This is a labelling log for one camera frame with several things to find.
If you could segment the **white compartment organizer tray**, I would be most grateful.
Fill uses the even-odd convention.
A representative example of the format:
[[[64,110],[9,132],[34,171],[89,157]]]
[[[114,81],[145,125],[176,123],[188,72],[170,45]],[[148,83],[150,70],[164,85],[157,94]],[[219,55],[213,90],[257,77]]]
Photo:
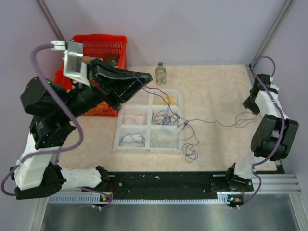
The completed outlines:
[[[176,89],[139,91],[119,111],[113,151],[179,154],[184,98]]]

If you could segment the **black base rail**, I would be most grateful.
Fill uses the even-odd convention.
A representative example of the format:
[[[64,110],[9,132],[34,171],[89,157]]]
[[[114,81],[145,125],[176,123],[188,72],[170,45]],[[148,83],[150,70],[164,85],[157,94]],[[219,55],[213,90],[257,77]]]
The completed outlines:
[[[232,171],[108,172],[108,179],[94,188],[112,192],[116,200],[214,199],[217,192],[253,191],[251,180]]]

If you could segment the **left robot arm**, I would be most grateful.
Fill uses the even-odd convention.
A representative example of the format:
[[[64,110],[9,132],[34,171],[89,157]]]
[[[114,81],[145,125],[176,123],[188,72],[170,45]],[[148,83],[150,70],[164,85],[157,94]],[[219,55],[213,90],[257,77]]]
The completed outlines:
[[[152,81],[152,76],[115,68],[98,58],[82,66],[87,84],[78,83],[72,90],[66,90],[34,77],[21,95],[25,112],[33,118],[25,151],[11,168],[18,200],[44,198],[62,189],[78,187],[99,193],[109,186],[108,173],[101,166],[70,170],[53,164],[51,158],[65,151],[63,144],[70,133],[80,130],[79,116],[103,102],[119,110]]]

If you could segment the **red plastic basket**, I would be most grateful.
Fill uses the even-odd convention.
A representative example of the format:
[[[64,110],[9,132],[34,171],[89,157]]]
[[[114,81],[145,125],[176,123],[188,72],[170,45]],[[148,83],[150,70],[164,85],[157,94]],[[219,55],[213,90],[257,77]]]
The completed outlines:
[[[85,56],[99,57],[103,60],[116,56],[117,59],[115,59],[115,66],[120,69],[127,69],[126,36],[108,34],[75,35],[72,37],[72,40],[83,44]],[[118,111],[112,109],[107,103],[103,102],[86,112],[84,115],[117,117]]]

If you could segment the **clear glass bottle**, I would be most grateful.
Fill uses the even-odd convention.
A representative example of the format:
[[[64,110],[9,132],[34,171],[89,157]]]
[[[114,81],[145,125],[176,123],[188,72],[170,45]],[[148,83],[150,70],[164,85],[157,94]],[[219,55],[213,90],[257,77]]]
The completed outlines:
[[[156,83],[159,86],[163,86],[167,80],[167,71],[162,62],[158,63],[158,66],[155,70]]]

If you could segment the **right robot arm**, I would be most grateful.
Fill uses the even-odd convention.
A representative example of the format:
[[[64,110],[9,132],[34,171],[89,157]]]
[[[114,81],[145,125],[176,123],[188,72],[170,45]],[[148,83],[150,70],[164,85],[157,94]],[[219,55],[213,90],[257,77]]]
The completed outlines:
[[[251,153],[228,168],[225,186],[237,190],[246,186],[253,173],[268,161],[285,159],[292,147],[299,124],[283,112],[278,87],[270,75],[258,74],[243,106],[262,120],[251,140]]]

